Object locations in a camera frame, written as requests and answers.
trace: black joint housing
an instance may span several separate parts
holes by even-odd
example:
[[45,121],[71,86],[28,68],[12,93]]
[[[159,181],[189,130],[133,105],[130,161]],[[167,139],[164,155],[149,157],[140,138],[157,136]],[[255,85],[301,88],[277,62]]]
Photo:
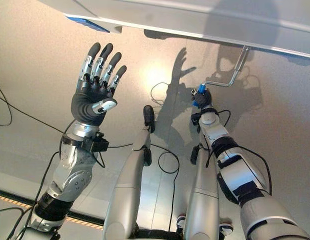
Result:
[[261,190],[258,189],[254,181],[250,181],[239,186],[233,192],[236,196],[238,196],[238,202],[241,208],[250,200],[265,197]]
[[94,137],[85,136],[83,141],[77,141],[64,134],[61,140],[64,144],[76,146],[91,153],[106,152],[110,142],[103,136],[102,132],[97,132]]
[[53,198],[47,192],[40,198],[34,211],[37,216],[48,221],[61,221],[70,211],[74,201],[61,201]]
[[200,118],[205,113],[215,113],[217,116],[219,115],[218,111],[215,108],[213,107],[205,108],[200,112],[194,113],[190,116],[191,122],[193,123],[194,126],[199,125]]
[[230,136],[220,137],[211,145],[211,149],[216,158],[218,158],[222,152],[235,147],[238,147],[238,144]]

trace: black fingertip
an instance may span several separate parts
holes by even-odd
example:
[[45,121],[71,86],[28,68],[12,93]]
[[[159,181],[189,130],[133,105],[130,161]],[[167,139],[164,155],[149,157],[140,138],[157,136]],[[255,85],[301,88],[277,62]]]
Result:
[[116,75],[121,78],[123,76],[123,74],[126,72],[127,70],[127,67],[124,65],[124,66],[121,66],[120,69],[117,71]]
[[109,65],[112,65],[113,68],[115,68],[116,64],[121,60],[122,54],[120,52],[117,52],[110,60]]
[[107,59],[107,57],[110,55],[110,53],[113,51],[113,44],[108,43],[104,49],[100,53],[100,57],[102,57],[104,60]]
[[94,59],[97,53],[101,50],[101,45],[99,42],[95,42],[93,46],[91,46],[90,50],[88,51],[87,55],[92,56]]

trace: robot finger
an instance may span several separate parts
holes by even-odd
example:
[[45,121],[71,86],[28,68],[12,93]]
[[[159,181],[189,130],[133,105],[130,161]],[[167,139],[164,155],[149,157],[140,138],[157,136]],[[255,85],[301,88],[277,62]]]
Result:
[[116,64],[121,60],[122,54],[120,52],[117,52],[110,60],[107,68],[104,71],[104,74],[100,80],[100,87],[106,89],[107,85],[109,83],[109,79],[111,77],[111,74],[113,72],[113,69],[115,68]]
[[99,84],[101,75],[102,75],[102,70],[104,67],[104,63],[107,59],[107,57],[110,55],[110,53],[113,50],[113,44],[108,43],[104,49],[101,51],[97,61],[95,62],[92,71],[91,71],[91,82],[95,83],[95,84]]
[[94,45],[89,49],[79,72],[77,88],[82,88],[89,84],[93,61],[100,49],[101,45],[99,42],[94,43]]
[[127,67],[125,65],[121,66],[120,69],[115,74],[115,76],[113,77],[113,79],[111,80],[111,83],[107,88],[108,96],[110,98],[112,98],[114,96],[116,87],[119,84],[120,79],[123,76],[123,74],[126,72],[126,70],[127,70]]

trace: robotic hand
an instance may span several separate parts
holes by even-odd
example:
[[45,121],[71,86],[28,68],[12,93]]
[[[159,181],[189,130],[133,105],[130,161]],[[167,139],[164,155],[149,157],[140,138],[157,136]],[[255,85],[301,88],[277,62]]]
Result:
[[62,226],[74,201],[92,179],[92,168],[96,163],[94,154],[106,151],[109,144],[99,132],[99,125],[106,112],[117,105],[113,95],[127,68],[122,66],[109,84],[122,55],[117,52],[102,74],[113,45],[106,45],[93,66],[100,49],[101,45],[95,43],[82,64],[71,101],[71,113],[76,120],[74,130],[62,137],[60,163],[30,219],[29,226],[41,232],[53,232]]

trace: robot forearm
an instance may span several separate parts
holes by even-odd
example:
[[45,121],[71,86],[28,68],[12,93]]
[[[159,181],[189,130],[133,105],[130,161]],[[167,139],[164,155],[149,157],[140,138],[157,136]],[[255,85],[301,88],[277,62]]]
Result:
[[79,125],[81,126],[77,123],[73,131],[77,135],[69,134],[67,138],[64,138],[60,162],[54,172],[52,182],[34,208],[30,227],[36,230],[51,232],[59,229],[74,201],[91,182],[95,157],[92,152],[75,144],[83,143],[84,137],[96,135],[98,127],[86,126],[84,132],[79,129]]
[[285,207],[266,191],[263,175],[220,124],[217,111],[211,105],[202,109],[199,125],[205,143],[217,159],[220,168],[217,180],[223,193],[240,206],[245,237],[250,240],[310,239]]

